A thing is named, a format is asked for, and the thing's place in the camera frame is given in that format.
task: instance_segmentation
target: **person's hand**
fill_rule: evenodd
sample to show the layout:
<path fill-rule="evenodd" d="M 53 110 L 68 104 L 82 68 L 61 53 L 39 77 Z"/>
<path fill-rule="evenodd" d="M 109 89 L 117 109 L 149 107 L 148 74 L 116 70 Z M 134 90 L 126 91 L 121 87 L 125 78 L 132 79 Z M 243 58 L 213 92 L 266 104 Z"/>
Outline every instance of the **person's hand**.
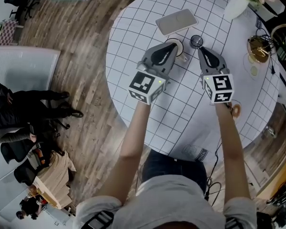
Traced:
<path fill-rule="evenodd" d="M 233 110 L 233 108 L 230 108 L 226 103 L 215 104 L 215 109 L 218 117 L 226 116 L 227 113 L 232 116 L 231 110 Z"/>
<path fill-rule="evenodd" d="M 9 104 L 12 104 L 13 99 L 12 99 L 12 97 L 10 96 L 10 93 L 7 94 L 6 98 L 7 98 L 8 103 L 9 103 Z"/>
<path fill-rule="evenodd" d="M 36 187 L 35 187 L 34 185 L 31 185 L 31 186 L 29 187 L 29 191 L 30 191 L 30 193 L 31 193 L 33 196 L 35 196 L 35 195 L 37 194 L 37 189 L 36 189 Z"/>
<path fill-rule="evenodd" d="M 36 141 L 37 141 L 36 135 L 30 133 L 30 140 L 31 140 L 32 142 L 36 143 Z"/>

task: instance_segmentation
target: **round white table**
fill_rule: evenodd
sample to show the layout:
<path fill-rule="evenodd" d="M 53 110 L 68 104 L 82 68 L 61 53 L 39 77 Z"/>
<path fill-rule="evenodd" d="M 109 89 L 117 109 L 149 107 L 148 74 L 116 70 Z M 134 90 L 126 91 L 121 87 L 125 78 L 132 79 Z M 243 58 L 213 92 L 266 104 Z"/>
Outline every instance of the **round white table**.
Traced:
<path fill-rule="evenodd" d="M 224 17 L 229 0 L 135 0 L 122 10 L 110 32 L 106 55 L 106 78 L 114 105 L 129 125 L 137 100 L 128 94 L 136 64 L 148 48 L 167 40 L 155 20 L 190 9 L 198 24 L 169 36 L 183 42 L 186 63 L 176 60 L 169 74 L 170 84 L 152 104 L 145 143 L 152 149 L 183 160 L 213 161 L 221 144 L 215 106 L 202 88 L 198 50 L 190 47 L 190 38 L 200 35 L 204 47 L 225 58 L 235 83 L 232 104 L 241 105 L 235 120 L 243 147 L 265 128 L 278 96 L 279 63 L 276 54 L 266 63 L 254 62 L 247 50 L 247 40 L 257 26 L 265 28 L 247 8 L 233 21 Z M 272 64 L 275 74 L 271 73 Z M 218 150 L 222 158 L 222 149 Z"/>

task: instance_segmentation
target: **dark jeans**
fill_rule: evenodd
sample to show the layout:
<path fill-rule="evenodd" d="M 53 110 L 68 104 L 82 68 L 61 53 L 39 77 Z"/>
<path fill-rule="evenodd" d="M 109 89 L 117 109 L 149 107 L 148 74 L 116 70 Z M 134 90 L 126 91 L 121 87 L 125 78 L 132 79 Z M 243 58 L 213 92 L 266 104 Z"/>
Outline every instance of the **dark jeans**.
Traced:
<path fill-rule="evenodd" d="M 206 191 L 206 171 L 202 162 L 176 160 L 151 150 L 142 171 L 142 182 L 163 175 L 181 175 L 196 182 Z"/>
<path fill-rule="evenodd" d="M 25 122 L 60 119 L 70 116 L 70 108 L 47 108 L 41 100 L 60 100 L 61 94 L 53 91 L 20 91 L 12 95 L 17 114 Z"/>

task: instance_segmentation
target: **person in black clothing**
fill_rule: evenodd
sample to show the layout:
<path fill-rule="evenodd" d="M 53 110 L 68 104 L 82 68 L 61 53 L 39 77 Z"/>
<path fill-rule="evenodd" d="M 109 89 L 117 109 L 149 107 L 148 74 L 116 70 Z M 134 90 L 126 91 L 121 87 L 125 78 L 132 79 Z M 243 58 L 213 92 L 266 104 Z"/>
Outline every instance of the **person in black clothing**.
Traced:
<path fill-rule="evenodd" d="M 0 84 L 0 143 L 30 139 L 36 142 L 36 136 L 30 133 L 28 123 L 41 120 L 59 119 L 68 116 L 83 117 L 83 113 L 68 108 L 47 108 L 40 100 L 60 100 L 69 97 L 68 92 L 20 91 L 12 93 Z"/>
<path fill-rule="evenodd" d="M 21 211 L 17 211 L 16 216 L 18 219 L 24 219 L 26 216 L 30 216 L 32 219 L 37 219 L 42 210 L 42 197 L 37 195 L 34 197 L 25 197 L 21 202 Z"/>

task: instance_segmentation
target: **wooden floor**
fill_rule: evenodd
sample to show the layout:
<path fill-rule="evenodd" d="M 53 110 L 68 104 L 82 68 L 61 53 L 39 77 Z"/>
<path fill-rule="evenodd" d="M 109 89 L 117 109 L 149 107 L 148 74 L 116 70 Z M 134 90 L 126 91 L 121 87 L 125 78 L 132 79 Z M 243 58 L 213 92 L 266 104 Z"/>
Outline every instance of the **wooden floor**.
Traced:
<path fill-rule="evenodd" d="M 117 159 L 126 132 L 110 98 L 104 71 L 110 28 L 119 12 L 132 1 L 41 0 L 33 18 L 25 23 L 20 39 L 20 45 L 61 51 L 51 89 L 70 92 L 69 102 L 84 113 L 82 119 L 66 119 L 71 128 L 60 130 L 58 139 L 60 147 L 68 151 L 77 169 L 70 193 L 75 206 L 90 198 L 102 185 Z M 278 134 L 277 138 L 264 133 L 245 149 L 246 162 L 255 163 L 268 175 L 286 154 L 286 114 L 281 105 L 277 104 L 270 123 Z M 148 152 L 146 148 L 142 163 Z M 217 166 L 214 180 L 224 184 L 221 164 Z M 134 194 L 136 181 L 137 178 L 130 196 Z M 223 207 L 223 194 L 224 191 L 215 203 L 217 210 Z M 271 209 L 265 209 L 263 201 L 256 200 L 256 203 L 262 211 Z"/>

